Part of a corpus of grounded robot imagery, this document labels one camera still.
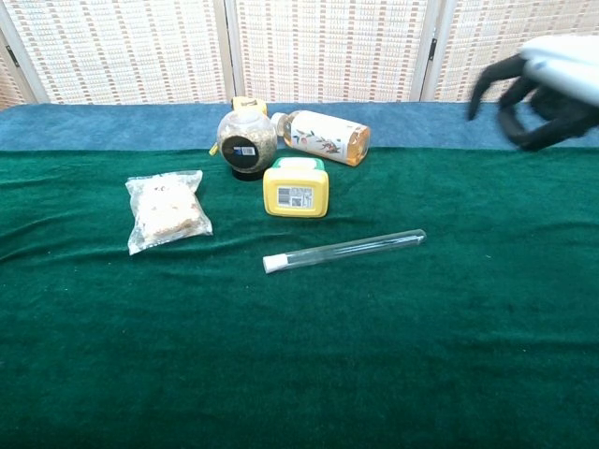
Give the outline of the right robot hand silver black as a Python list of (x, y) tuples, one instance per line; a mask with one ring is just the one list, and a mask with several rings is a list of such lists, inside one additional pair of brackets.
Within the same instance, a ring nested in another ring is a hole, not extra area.
[[(518, 52), (478, 76), (470, 93), (467, 119), (473, 120), (484, 93), (499, 80), (512, 80), (498, 100), (499, 125), (513, 144), (536, 152), (580, 138), (598, 126), (598, 37), (538, 36)], [(529, 96), (530, 106), (545, 123), (528, 130), (516, 105)]]

